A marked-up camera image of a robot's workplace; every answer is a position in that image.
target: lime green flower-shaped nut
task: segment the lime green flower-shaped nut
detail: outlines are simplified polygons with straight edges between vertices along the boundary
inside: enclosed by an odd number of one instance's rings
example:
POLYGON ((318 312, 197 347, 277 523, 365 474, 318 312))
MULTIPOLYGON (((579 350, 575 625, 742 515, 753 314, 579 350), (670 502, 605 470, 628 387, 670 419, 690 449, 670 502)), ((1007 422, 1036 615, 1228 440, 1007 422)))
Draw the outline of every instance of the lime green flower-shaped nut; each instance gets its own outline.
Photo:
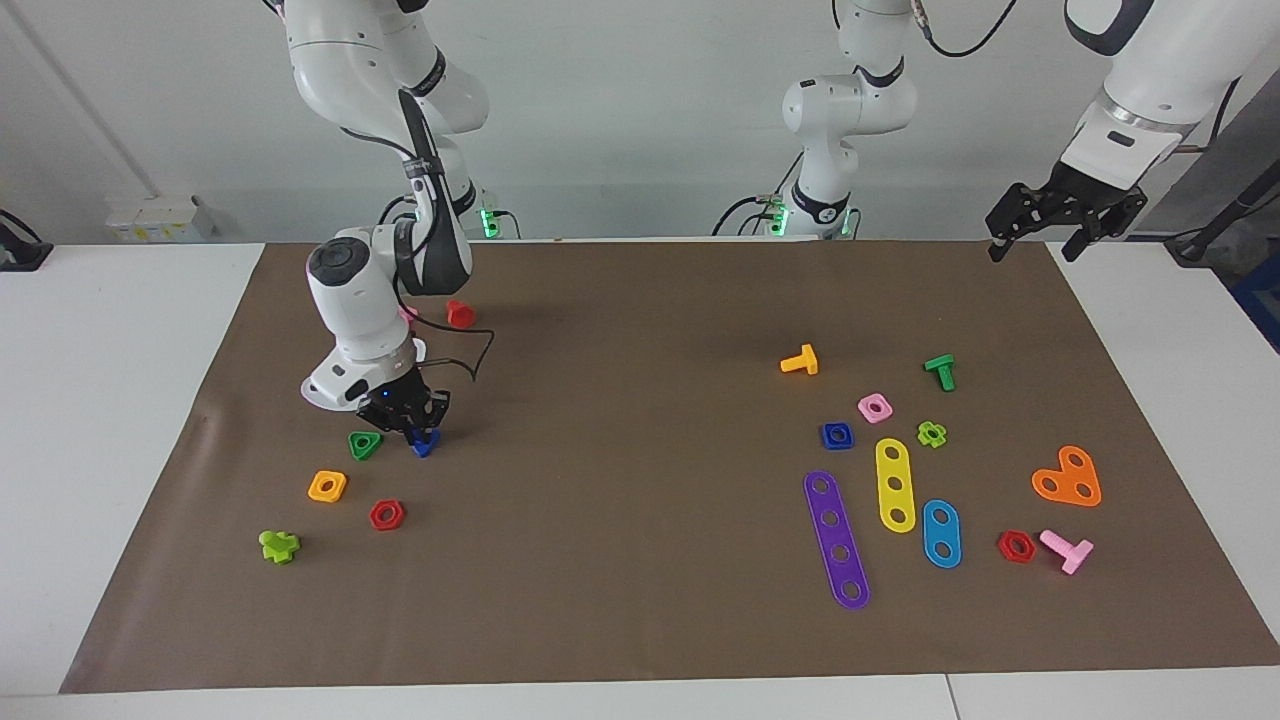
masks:
POLYGON ((947 443, 947 429, 937 423, 925 420, 920 423, 920 434, 915 437, 920 439, 920 445, 942 447, 947 443))

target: blue square nut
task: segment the blue square nut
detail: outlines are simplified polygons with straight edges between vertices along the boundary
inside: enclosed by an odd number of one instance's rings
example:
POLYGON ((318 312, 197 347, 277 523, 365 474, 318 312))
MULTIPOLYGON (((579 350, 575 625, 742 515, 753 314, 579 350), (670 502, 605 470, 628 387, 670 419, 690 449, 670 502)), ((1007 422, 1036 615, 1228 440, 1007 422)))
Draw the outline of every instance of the blue square nut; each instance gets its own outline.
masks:
POLYGON ((854 447, 854 430, 849 423, 827 423, 822 427, 822 445, 827 450, 849 450, 854 447))

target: yellow plate with holes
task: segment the yellow plate with holes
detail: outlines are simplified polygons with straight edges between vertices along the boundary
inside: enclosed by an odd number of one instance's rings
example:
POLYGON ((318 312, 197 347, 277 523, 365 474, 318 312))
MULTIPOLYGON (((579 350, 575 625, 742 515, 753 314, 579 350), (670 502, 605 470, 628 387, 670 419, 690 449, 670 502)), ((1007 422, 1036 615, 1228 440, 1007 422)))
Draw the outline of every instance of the yellow plate with holes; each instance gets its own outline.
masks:
POLYGON ((876 487, 881 523, 895 533, 915 529, 915 493, 911 492, 911 456, 900 441, 887 437, 876 443, 876 487))

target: orange toy with three holes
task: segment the orange toy with three holes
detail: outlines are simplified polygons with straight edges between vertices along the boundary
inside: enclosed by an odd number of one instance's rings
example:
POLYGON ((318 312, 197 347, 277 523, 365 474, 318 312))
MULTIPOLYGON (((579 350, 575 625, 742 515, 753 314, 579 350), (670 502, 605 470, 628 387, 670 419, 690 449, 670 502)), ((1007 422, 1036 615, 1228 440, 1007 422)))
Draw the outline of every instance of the orange toy with three holes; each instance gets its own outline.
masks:
POLYGON ((1083 507, 1096 507, 1102 502, 1102 486, 1098 484, 1098 471, 1088 452, 1074 446, 1062 446, 1057 451, 1061 470, 1041 469, 1032 474, 1032 487, 1044 500, 1066 502, 1083 507))

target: plastic toy part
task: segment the plastic toy part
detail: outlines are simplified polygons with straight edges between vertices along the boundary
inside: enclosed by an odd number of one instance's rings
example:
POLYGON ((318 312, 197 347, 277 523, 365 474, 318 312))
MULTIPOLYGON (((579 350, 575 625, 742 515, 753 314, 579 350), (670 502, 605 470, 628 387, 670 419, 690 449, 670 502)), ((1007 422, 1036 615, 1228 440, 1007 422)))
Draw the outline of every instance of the plastic toy part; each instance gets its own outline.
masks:
POLYGON ((1084 562, 1084 559, 1093 552, 1093 543, 1089 541, 1080 541, 1079 544, 1071 544, 1062 539, 1062 536, 1055 533, 1053 530, 1044 530, 1041 533, 1041 542, 1044 543, 1050 550, 1062 556, 1062 571, 1068 575, 1074 575, 1084 562))
POLYGON ((431 428, 428 430, 426 437, 422 437, 422 430, 413 430, 413 442, 410 443, 413 447, 413 455, 419 457, 426 457, 435 450, 436 445, 440 445, 440 429, 431 428))
POLYGON ((781 364, 783 373, 804 370, 810 375, 818 374, 818 356, 813 352, 813 346, 808 342, 800 346, 800 355, 787 357, 781 364))
POLYGON ((947 429, 937 423, 925 420, 920 423, 918 429, 920 432, 915 437, 919 438, 920 445, 937 450, 947 443, 947 429))
POLYGON ((956 380, 951 375, 951 366, 956 364, 954 355, 938 355, 933 360, 924 364, 924 369, 929 373, 938 374, 938 382, 942 384, 942 392, 951 392, 956 388, 956 380))
POLYGON ((476 311, 461 300, 451 300, 444 304, 444 319, 449 322, 451 328, 465 331, 476 324, 476 311))
POLYGON ((924 503, 924 556, 943 570, 960 564, 960 515, 945 500, 924 503))
POLYGON ((378 532, 394 530, 404 521, 404 506, 398 500, 379 500, 369 511, 369 521, 378 532))
POLYGON ((1061 470, 1041 469, 1032 474, 1036 492, 1053 502, 1097 507, 1102 502, 1102 486, 1089 454, 1066 445, 1057 451, 1057 461, 1061 470))
POLYGON ((996 542, 1000 553, 1011 562, 1030 562, 1036 557, 1036 543, 1021 530, 1005 530, 996 542))
POLYGON ((316 502, 338 502, 342 492, 347 489, 347 475, 333 470, 320 470, 311 478, 311 487, 307 488, 307 497, 316 502))
POLYGON ((845 503, 840 500, 836 478, 814 470, 804 478, 804 493, 809 500, 813 529, 818 533, 822 561, 827 566, 831 596, 847 610, 865 607, 872 600, 872 589, 867 584, 863 561, 858 557, 854 530, 849 525, 845 503))
POLYGON ((351 456, 361 462, 369 460, 369 456, 372 455, 381 443, 383 436, 380 433, 358 432, 347 436, 347 448, 351 450, 351 456))
POLYGON ((854 430, 849 423, 827 423, 822 427, 822 445, 827 450, 849 450, 854 447, 854 430))
POLYGON ((887 437, 876 443, 876 478, 881 523, 895 533, 911 532, 915 528, 911 457, 901 441, 887 437))
POLYGON ((276 565, 293 562, 293 553, 302 547, 298 536, 273 530, 262 530, 262 534, 257 536, 257 543, 262 546, 262 560, 270 560, 276 565))
POLYGON ((872 395, 868 395, 858 401, 858 411, 863 414, 863 418, 865 418, 868 423, 874 425, 888 420, 893 414, 893 406, 884 400, 883 395, 873 392, 872 395))

